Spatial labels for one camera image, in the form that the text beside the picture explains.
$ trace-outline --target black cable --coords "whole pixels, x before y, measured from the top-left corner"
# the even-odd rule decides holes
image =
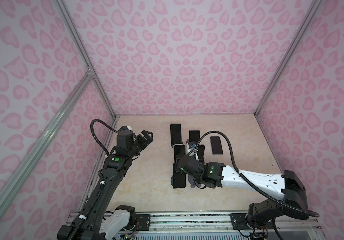
[[[140,157],[140,154],[138,154],[138,156],[136,158],[132,159],[132,161],[138,159],[139,157]]]
[[[242,222],[246,222],[246,220],[243,220],[243,221],[240,221],[240,222],[238,222],[237,223],[237,230],[239,231],[239,233],[243,236],[243,237],[245,237],[245,238],[248,238],[249,239],[249,237],[251,237],[252,236],[252,234],[254,234],[255,233],[255,229],[253,228],[253,232],[252,233],[249,233],[249,236],[245,236],[244,234],[242,234],[242,232],[240,231],[240,223],[242,223]]]
[[[301,214],[305,214],[305,215],[308,215],[308,216],[311,216],[311,217],[320,217],[320,215],[316,212],[313,212],[313,211],[309,211],[309,210],[303,210],[303,209],[300,209],[300,208],[297,208],[297,207],[294,207],[294,206],[291,206],[289,204],[286,204],[280,200],[277,200],[276,198],[272,197],[271,195],[267,194],[266,192],[264,192],[263,190],[261,190],[260,188],[258,188],[256,185],[254,185],[250,180],[247,179],[246,176],[243,175],[243,173],[240,172],[240,170],[237,168],[236,164],[235,164],[235,158],[233,156],[233,151],[232,151],[232,146],[231,146],[231,142],[229,141],[229,139],[227,138],[227,136],[222,133],[222,132],[219,132],[219,131],[209,131],[209,132],[206,132],[204,133],[204,135],[198,140],[198,142],[196,143],[197,145],[200,144],[201,140],[203,140],[203,138],[208,135],[208,134],[211,134],[211,133],[217,133],[217,134],[220,134],[221,136],[223,136],[225,138],[225,140],[227,141],[227,144],[228,144],[228,148],[229,148],[229,153],[231,155],[231,162],[232,162],[232,165],[233,165],[233,168],[235,169],[235,171],[237,172],[237,174],[248,184],[250,185],[253,189],[255,189],[258,193],[260,193],[261,195],[265,196],[266,198],[280,204],[281,206],[287,208],[287,209],[290,209],[292,211],[295,211],[295,212],[299,212]]]
[[[199,189],[204,189],[206,188],[207,186],[204,186],[204,187],[199,187],[197,184],[196,184],[196,180],[194,179],[194,184],[196,185],[196,187],[198,187]]]
[[[279,237],[280,240],[284,240],[284,238],[280,235],[279,231],[276,228],[276,222],[275,222],[276,218],[272,219],[272,226],[273,229],[275,230],[276,235]]]
[[[139,225],[139,222],[135,222],[135,226],[136,226],[136,228],[135,228],[135,230],[131,233],[131,234],[129,234],[129,235],[132,235],[134,232],[136,232],[137,231],[137,229],[138,229],[138,225]]]
[[[114,214],[114,212],[111,212],[111,211],[105,211],[105,213]]]
[[[98,176],[100,177],[100,180],[103,181],[104,177],[102,175],[101,172],[98,172]],[[90,211],[93,209],[93,207],[95,206],[95,204],[97,203],[102,190],[104,188],[104,184],[100,184],[100,187],[98,189],[98,192],[96,194],[96,196],[94,197],[94,199],[92,200],[92,204],[89,205],[89,208],[85,211],[85,213],[83,214],[86,218],[88,218],[88,215],[90,213]],[[78,223],[74,226],[73,230],[70,232],[69,236],[68,236],[68,240],[73,240],[73,238],[76,236],[79,228],[82,226],[82,224],[84,223],[85,219],[80,218],[80,220],[78,221]]]
[[[109,156],[109,152],[107,150],[107,148],[98,140],[96,134],[95,134],[95,130],[93,128],[93,125],[95,122],[100,122],[102,123],[105,127],[109,128],[110,130],[112,130],[115,133],[118,133],[116,130],[114,130],[113,128],[111,128],[106,122],[100,120],[100,119],[93,119],[92,122],[90,122],[90,132],[92,133],[93,138],[95,139],[95,141],[98,143],[98,145],[100,145],[100,147],[104,150],[104,152],[107,154],[107,156]]]

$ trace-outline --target pink spot pattern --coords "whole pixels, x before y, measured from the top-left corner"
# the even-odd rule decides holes
[[[258,121],[327,239],[344,239],[344,1],[325,1]]]
[[[89,129],[94,118],[111,122],[96,87],[90,83],[67,118],[67,125],[59,130],[14,199],[12,206],[16,206],[17,214],[0,222],[0,239],[18,237],[21,231],[27,239],[56,239],[60,226],[80,204],[93,163],[101,150]],[[95,130],[99,139],[107,134],[102,124],[96,123]],[[77,140],[79,136],[84,138],[82,143]],[[75,145],[77,151],[70,150],[69,147]],[[12,170],[13,163],[8,168],[4,166],[4,171]]]
[[[65,2],[126,115],[254,113],[311,0]]]
[[[50,0],[0,0],[0,191],[86,72],[70,39]],[[91,104],[97,104],[100,113],[97,98]],[[86,121],[89,116],[91,113],[82,118]],[[40,226],[42,223],[28,226],[38,206],[44,214],[51,208],[42,194],[53,187],[46,187],[48,182],[41,181],[45,173],[42,169],[38,172],[41,175],[29,177],[1,221],[0,239],[33,239],[47,229]],[[87,178],[85,175],[75,182],[80,184]],[[38,194],[37,189],[44,187]],[[71,186],[63,188],[70,194]],[[41,232],[35,234],[39,227]]]

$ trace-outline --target aluminum frame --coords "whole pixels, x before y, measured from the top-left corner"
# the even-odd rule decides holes
[[[235,233],[233,230],[230,214],[247,214],[246,210],[235,211],[188,211],[188,212],[137,212],[137,214],[150,214],[149,231],[139,232],[141,235],[160,233]],[[70,225],[77,213],[70,214],[67,225]],[[110,217],[111,213],[105,213],[105,217]],[[287,216],[276,219],[276,225],[280,231],[302,231],[308,232],[312,239],[325,240],[320,223],[316,218],[310,217],[308,220],[297,220]],[[252,232],[252,230],[242,230],[242,232]]]
[[[27,178],[30,176],[31,172],[34,170],[38,161],[44,155],[46,149],[52,142],[53,138],[56,136],[62,124],[65,122],[70,112],[73,110],[74,106],[83,95],[85,89],[94,78],[95,76],[90,73],[85,74],[81,82],[77,85],[72,94],[70,94],[69,98],[59,109],[59,112],[49,123],[40,139],[36,142],[29,154],[24,158],[20,166],[13,173],[6,185],[1,190],[0,220],[3,217],[4,213],[7,211],[9,205],[17,196]]]
[[[267,144],[268,144],[268,146],[269,146],[269,149],[270,149],[271,152],[272,152],[273,158],[275,159],[277,166],[279,167],[281,173],[284,174],[284,167],[281,165],[281,162],[279,161],[279,157],[276,155],[275,149],[274,149],[274,147],[272,146],[271,142],[268,141],[268,138],[267,138],[268,136],[265,134],[265,132],[264,132],[264,130],[263,130],[263,127],[260,125],[260,122],[257,120],[257,117],[256,117],[256,122],[257,122],[257,124],[259,125],[261,132],[263,133],[263,136],[264,136],[264,138],[265,138],[265,141],[267,142]]]
[[[308,28],[310,27],[313,20],[315,19],[316,14],[318,13],[322,3],[323,3],[323,0],[313,0],[313,2],[311,3],[311,6],[309,7],[307,13],[305,14],[305,17],[303,18],[302,23],[300,24],[297,32],[294,35],[293,40],[291,41],[290,46],[288,47],[288,50],[286,51],[283,57],[283,60],[280,62],[279,67],[277,68],[275,74],[273,75],[270,84],[268,85],[265,93],[263,94],[263,97],[261,98],[259,105],[256,108],[256,111],[254,113],[256,118],[259,116],[259,114],[261,113],[261,110],[264,108],[265,104],[267,103],[269,96],[273,92],[273,88],[279,82],[281,74],[287,67],[289,61],[291,60],[291,57],[294,55],[305,33],[307,32]]]
[[[112,105],[109,102],[108,96],[105,93],[102,85],[101,85],[101,81],[99,80],[97,74],[95,73],[95,69],[93,68],[93,64],[88,56],[88,53],[82,43],[81,37],[78,34],[78,31],[75,27],[75,24],[73,23],[72,17],[69,13],[68,7],[67,5],[64,3],[63,0],[52,0],[54,5],[56,5],[56,8],[59,12],[59,14],[62,17],[62,20],[64,21],[65,26],[68,29],[68,32],[73,40],[73,42],[75,43],[78,52],[80,53],[81,58],[83,59],[83,62],[85,64],[85,66],[88,68],[88,71],[92,74],[95,75],[95,79],[93,80],[95,83],[95,86],[97,88],[97,91],[99,93],[99,95],[101,96],[101,99],[103,100],[103,103],[105,104],[105,107],[108,109],[108,112],[111,116],[112,119],[114,119],[116,117]]]

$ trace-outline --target enclosure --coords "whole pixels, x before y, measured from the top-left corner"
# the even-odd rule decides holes
[[[77,216],[105,159],[96,118],[154,137],[108,211],[229,214],[266,199],[172,188],[180,123],[184,143],[225,133],[242,170],[295,172],[320,214],[309,239],[344,239],[342,0],[0,0],[0,239],[54,240]],[[231,165],[210,136],[205,162]]]

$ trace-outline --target black smartphone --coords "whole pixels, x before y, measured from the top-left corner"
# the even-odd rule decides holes
[[[176,124],[171,124],[170,125],[171,129],[171,145],[175,144],[181,144],[183,141],[181,141],[181,124],[176,123]]]
[[[200,130],[189,130],[189,141],[198,142],[200,139]]]
[[[175,162],[176,159],[180,159],[185,155],[185,148],[187,146],[185,144],[175,144],[173,146],[173,152],[174,152],[174,156],[175,156]]]
[[[205,145],[199,144],[199,145],[198,145],[197,156],[198,156],[198,157],[203,157],[203,156],[204,156],[204,150],[205,150]]]
[[[220,137],[211,137],[211,147],[213,155],[223,154],[223,147],[221,146]]]

